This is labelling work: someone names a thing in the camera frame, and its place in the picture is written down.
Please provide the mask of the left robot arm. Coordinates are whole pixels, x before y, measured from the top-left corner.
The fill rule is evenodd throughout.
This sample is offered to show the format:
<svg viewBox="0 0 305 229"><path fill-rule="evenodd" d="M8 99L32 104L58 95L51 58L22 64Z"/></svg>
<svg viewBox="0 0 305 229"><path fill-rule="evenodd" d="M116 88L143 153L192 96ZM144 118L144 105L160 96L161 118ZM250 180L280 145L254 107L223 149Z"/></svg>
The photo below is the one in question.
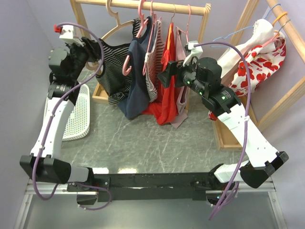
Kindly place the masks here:
<svg viewBox="0 0 305 229"><path fill-rule="evenodd" d="M65 127L80 91L77 79L90 59L90 48L88 39L83 38L80 43L51 50L47 112L30 154L20 158L20 166L31 179L55 184L78 182L85 192L95 187L90 169L73 166L59 158Z"/></svg>

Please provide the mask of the black white striped tank top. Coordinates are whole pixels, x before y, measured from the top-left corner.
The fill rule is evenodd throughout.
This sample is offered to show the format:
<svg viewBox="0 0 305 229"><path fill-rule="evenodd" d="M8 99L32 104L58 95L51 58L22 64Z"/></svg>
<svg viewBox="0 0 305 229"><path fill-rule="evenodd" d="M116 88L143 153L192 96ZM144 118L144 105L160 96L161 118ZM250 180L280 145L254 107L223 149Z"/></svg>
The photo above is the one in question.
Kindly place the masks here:
<svg viewBox="0 0 305 229"><path fill-rule="evenodd" d="M128 97L132 83L131 75L124 76L122 67L126 59L129 43L109 45L101 39L104 50L102 74L97 75L98 83L108 95L109 104L117 104Z"/></svg>

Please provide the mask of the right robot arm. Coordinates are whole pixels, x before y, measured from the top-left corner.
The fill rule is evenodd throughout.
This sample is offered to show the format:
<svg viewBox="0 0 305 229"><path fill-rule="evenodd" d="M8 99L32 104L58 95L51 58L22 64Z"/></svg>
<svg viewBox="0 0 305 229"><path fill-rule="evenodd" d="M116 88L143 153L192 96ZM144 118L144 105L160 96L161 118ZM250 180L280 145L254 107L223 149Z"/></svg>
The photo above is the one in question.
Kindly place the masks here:
<svg viewBox="0 0 305 229"><path fill-rule="evenodd" d="M222 68L215 59L204 57L188 65L170 61L157 77L164 88L174 80L178 87L187 86L200 95L203 105L231 131L239 144L246 145L249 160L241 163L234 180L258 188L289 156L273 147L245 115L245 107L236 93L221 84L221 73Z"/></svg>

